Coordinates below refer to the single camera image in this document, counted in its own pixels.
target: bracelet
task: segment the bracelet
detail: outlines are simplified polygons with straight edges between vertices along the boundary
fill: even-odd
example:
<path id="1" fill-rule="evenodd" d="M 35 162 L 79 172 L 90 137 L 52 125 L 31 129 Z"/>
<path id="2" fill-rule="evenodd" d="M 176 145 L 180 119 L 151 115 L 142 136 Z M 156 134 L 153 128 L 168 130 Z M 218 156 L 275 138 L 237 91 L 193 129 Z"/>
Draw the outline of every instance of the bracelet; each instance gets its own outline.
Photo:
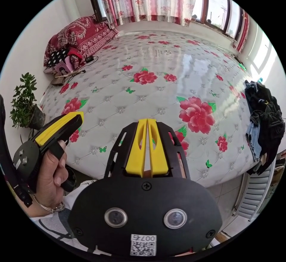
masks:
<path id="1" fill-rule="evenodd" d="M 38 203 L 38 205 L 40 205 L 43 209 L 45 209 L 51 213 L 61 212 L 66 208 L 66 206 L 63 202 L 61 202 L 60 205 L 55 207 L 55 208 L 46 207 L 46 206 L 42 205 L 33 194 L 32 194 L 32 197 L 35 199 L 35 201 Z"/>

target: window frame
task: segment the window frame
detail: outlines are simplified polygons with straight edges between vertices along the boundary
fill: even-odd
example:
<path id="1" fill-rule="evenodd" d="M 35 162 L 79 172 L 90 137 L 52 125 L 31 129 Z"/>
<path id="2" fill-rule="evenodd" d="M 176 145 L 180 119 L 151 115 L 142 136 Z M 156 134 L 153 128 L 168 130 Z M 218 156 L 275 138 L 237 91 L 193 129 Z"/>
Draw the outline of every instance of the window frame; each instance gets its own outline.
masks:
<path id="1" fill-rule="evenodd" d="M 101 14 L 101 10 L 100 10 L 98 0 L 90 0 L 90 1 L 91 1 L 91 5 L 92 5 L 94 15 L 96 17 L 97 22 L 102 22 L 102 21 L 107 20 L 107 18 L 105 16 L 102 16 L 102 14 Z"/>
<path id="2" fill-rule="evenodd" d="M 94 14 L 95 17 L 97 19 L 98 22 L 102 22 L 104 20 L 107 20 L 106 17 L 103 17 L 100 11 L 100 6 L 98 3 L 98 0 L 90 0 L 93 10 L 94 10 Z M 207 22 L 207 14 L 208 14 L 208 9 L 209 9 L 209 0 L 203 0 L 203 6 L 202 6 L 202 11 L 201 11 L 201 17 L 200 20 L 196 19 L 193 21 L 205 24 L 209 27 L 211 27 L 212 29 L 217 30 L 218 32 L 222 33 L 223 35 L 227 36 L 228 38 L 231 38 L 234 41 L 238 41 L 240 33 L 242 31 L 242 25 L 243 25 L 243 9 L 241 7 L 240 8 L 240 18 L 239 18 L 239 22 L 238 22 L 238 26 L 237 26 L 237 31 L 234 37 L 231 37 L 230 35 L 228 35 L 227 29 L 229 27 L 230 24 L 230 19 L 231 19 L 231 0 L 227 0 L 227 14 L 226 14 L 226 23 L 224 26 L 224 29 L 218 28 L 217 26 L 215 26 L 214 24 L 211 24 L 209 22 Z"/>
<path id="3" fill-rule="evenodd" d="M 207 22 L 207 14 L 208 14 L 208 9 L 209 9 L 209 0 L 203 0 L 203 8 L 202 8 L 202 14 L 201 14 L 201 20 L 199 21 L 202 24 L 205 24 L 213 29 L 218 30 L 220 33 L 222 33 L 223 35 L 231 38 L 234 41 L 238 41 L 240 33 L 242 31 L 242 25 L 243 25 L 243 9 L 241 7 L 239 7 L 240 9 L 240 17 L 239 17 L 239 22 L 238 22 L 238 26 L 237 26 L 237 31 L 235 33 L 234 37 L 231 37 L 230 35 L 228 35 L 227 29 L 229 27 L 230 24 L 230 19 L 231 19 L 231 0 L 227 0 L 227 14 L 226 14 L 226 23 L 224 26 L 224 29 L 218 28 L 217 26 L 215 26 L 214 24 L 211 24 L 209 22 Z"/>

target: charger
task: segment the charger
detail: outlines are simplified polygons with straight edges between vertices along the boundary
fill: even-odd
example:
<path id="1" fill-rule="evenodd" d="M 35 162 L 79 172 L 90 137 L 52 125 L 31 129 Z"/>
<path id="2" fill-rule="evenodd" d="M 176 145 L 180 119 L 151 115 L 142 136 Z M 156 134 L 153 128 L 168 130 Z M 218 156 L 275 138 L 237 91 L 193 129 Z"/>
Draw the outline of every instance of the charger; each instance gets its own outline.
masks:
<path id="1" fill-rule="evenodd" d="M 91 55 L 89 57 L 86 57 L 86 63 L 93 61 L 94 57 Z"/>

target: black and white polka dot cloth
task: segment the black and white polka dot cloth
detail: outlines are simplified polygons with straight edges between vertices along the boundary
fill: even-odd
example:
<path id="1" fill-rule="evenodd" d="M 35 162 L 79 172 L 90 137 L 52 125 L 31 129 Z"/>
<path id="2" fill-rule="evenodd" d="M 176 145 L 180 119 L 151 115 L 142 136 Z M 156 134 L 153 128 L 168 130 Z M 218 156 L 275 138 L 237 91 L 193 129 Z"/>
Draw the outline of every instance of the black and white polka dot cloth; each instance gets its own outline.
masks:
<path id="1" fill-rule="evenodd" d="M 51 57 L 48 61 L 48 67 L 56 66 L 61 61 L 64 61 L 67 57 L 68 49 L 61 49 L 51 53 Z"/>

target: yellow plastic piece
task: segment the yellow plastic piece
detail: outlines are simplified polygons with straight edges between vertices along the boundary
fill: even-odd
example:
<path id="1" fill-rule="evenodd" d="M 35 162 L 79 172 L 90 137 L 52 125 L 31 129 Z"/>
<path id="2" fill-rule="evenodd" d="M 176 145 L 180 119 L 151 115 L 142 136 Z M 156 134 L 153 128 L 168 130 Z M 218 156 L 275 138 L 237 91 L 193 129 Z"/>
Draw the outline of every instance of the yellow plastic piece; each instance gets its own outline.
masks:
<path id="1" fill-rule="evenodd" d="M 138 121 L 135 138 L 131 147 L 126 172 L 143 177 L 146 153 L 147 119 Z"/>
<path id="2" fill-rule="evenodd" d="M 165 157 L 156 120 L 148 119 L 147 121 L 148 121 L 148 132 L 149 132 L 151 176 L 153 177 L 154 175 L 167 174 L 169 168 Z M 156 145 L 155 149 L 153 149 L 152 139 L 154 140 Z"/>
<path id="3" fill-rule="evenodd" d="M 83 122 L 83 112 L 70 112 L 57 120 L 54 124 L 44 130 L 36 139 L 36 143 L 41 147 L 43 146 L 60 128 L 67 124 L 75 116 L 80 115 Z"/>

